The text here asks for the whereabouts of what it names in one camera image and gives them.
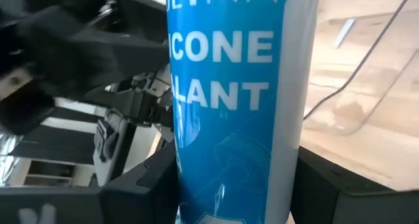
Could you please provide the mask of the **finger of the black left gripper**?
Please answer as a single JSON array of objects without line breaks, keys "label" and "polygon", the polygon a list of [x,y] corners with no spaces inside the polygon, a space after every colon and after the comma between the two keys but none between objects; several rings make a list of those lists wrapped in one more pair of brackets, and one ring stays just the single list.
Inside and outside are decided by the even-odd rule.
[{"label": "finger of the black left gripper", "polygon": [[28,83],[38,83],[53,96],[83,96],[168,63],[163,41],[105,31],[61,6],[32,13],[0,8],[3,96]]},{"label": "finger of the black left gripper", "polygon": [[0,100],[0,132],[25,135],[41,124],[55,109],[52,96],[28,88]]}]

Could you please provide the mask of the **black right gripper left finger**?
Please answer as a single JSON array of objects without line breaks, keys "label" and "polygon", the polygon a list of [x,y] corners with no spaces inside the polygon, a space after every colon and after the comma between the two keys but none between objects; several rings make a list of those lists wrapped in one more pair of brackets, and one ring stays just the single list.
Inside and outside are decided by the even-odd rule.
[{"label": "black right gripper left finger", "polygon": [[175,224],[175,144],[101,187],[0,188],[0,224]]}]

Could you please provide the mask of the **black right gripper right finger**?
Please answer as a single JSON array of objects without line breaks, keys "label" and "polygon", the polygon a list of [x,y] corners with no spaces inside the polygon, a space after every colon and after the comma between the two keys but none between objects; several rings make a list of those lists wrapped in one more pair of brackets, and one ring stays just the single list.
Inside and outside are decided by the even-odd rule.
[{"label": "black right gripper right finger", "polygon": [[419,224],[419,189],[396,191],[299,148],[296,224]]}]

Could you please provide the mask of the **blue silicone sealant tube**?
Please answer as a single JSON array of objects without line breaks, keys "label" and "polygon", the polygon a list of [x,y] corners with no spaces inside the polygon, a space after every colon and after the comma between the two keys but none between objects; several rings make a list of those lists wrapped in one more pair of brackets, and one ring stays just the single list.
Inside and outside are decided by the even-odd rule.
[{"label": "blue silicone sealant tube", "polygon": [[181,224],[286,224],[319,0],[166,0]]}]

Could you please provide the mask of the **clear plastic bin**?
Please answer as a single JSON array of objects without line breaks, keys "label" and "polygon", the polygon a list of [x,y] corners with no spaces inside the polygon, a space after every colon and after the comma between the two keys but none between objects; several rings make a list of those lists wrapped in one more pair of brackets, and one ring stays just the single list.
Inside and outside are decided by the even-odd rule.
[{"label": "clear plastic bin", "polygon": [[304,127],[419,136],[419,0],[320,0]]}]

